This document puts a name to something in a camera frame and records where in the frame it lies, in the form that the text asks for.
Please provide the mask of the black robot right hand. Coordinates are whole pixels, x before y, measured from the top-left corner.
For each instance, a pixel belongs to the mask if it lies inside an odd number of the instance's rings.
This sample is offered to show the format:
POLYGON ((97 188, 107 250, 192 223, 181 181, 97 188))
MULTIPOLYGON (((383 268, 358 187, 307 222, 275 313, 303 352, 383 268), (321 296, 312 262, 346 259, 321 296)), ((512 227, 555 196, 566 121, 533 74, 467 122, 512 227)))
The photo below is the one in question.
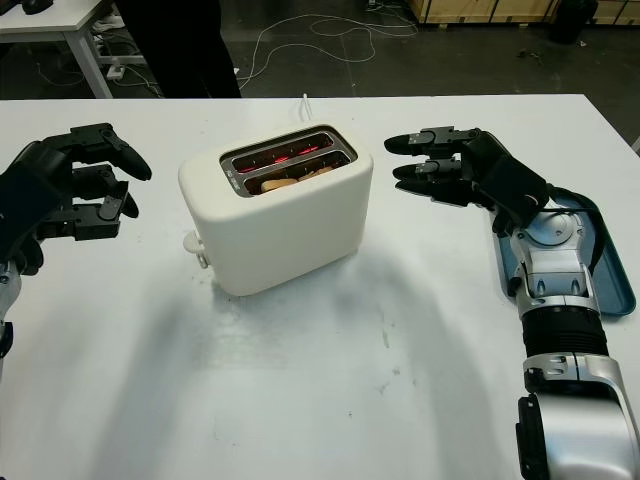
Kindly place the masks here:
POLYGON ((492 230, 499 237, 528 227, 549 201, 546 180, 488 131, 425 128, 388 138, 384 146, 423 159, 393 170, 397 189, 448 205, 483 207, 494 215, 492 230))

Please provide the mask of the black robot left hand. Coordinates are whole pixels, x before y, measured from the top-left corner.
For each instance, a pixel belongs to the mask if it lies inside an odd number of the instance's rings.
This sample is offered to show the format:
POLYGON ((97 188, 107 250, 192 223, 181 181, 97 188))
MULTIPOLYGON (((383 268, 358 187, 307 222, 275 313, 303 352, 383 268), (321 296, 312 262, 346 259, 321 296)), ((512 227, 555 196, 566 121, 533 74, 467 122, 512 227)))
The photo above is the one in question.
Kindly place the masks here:
POLYGON ((150 166, 109 123, 72 128, 28 144, 1 174, 1 245, 115 237, 120 217, 139 216, 120 169, 148 181, 150 166))

